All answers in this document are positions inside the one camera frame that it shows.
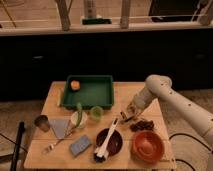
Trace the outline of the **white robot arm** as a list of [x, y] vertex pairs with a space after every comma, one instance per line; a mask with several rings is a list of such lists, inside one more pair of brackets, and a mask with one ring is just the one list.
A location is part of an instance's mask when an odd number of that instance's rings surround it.
[[136, 119], [155, 98], [166, 101], [179, 112], [212, 148], [206, 171], [213, 171], [213, 113], [173, 90], [168, 76], [149, 75], [144, 88], [133, 96], [126, 108], [129, 119]]

